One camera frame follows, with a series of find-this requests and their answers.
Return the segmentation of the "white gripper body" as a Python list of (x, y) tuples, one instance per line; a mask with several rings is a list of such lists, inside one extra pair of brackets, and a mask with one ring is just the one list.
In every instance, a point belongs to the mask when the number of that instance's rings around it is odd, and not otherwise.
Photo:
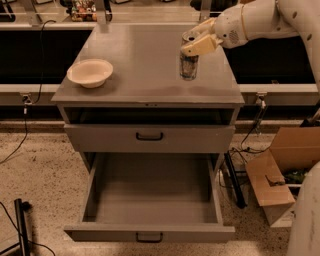
[(248, 42), (244, 30), (244, 5), (238, 4), (224, 10), (215, 21), (215, 34), (224, 48), (232, 49)]

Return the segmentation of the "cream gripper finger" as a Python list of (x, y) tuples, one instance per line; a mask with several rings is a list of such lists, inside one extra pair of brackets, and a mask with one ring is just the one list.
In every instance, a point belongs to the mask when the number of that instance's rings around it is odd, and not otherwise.
[(199, 25), (195, 26), (192, 28), (192, 31), (198, 32), (198, 33), (203, 33), (203, 32), (208, 32), (209, 34), (214, 34), (215, 33), (215, 18), (209, 18)]
[(221, 43), (215, 34), (207, 34), (182, 46), (181, 52), (186, 56), (204, 55), (214, 52)]

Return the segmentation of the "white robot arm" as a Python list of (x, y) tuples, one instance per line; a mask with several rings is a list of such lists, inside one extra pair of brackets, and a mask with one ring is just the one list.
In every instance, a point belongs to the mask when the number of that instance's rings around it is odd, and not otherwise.
[[(234, 48), (258, 39), (301, 37), (314, 79), (320, 81), (320, 1), (254, 0), (226, 9), (191, 32), (181, 51), (203, 55), (218, 46)], [(320, 256), (320, 162), (306, 175), (298, 195), (286, 256)]]

